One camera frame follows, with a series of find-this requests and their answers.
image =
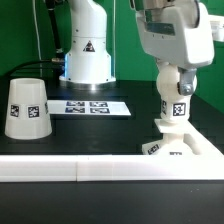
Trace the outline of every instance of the white paper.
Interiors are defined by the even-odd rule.
[[[48,100],[50,114],[130,116],[124,102]]]

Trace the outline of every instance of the black table surface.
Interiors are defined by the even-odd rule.
[[[119,81],[78,91],[45,80],[49,100],[124,101],[131,116],[51,115],[53,132],[33,141],[4,135],[9,80],[0,78],[0,155],[135,155],[162,136],[155,82]],[[192,97],[190,122],[224,152],[224,115]],[[224,223],[224,181],[1,183],[0,223]]]

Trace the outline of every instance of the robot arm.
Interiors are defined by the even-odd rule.
[[[142,47],[157,61],[178,67],[179,93],[192,95],[196,69],[212,63],[210,18],[196,0],[131,0]]]

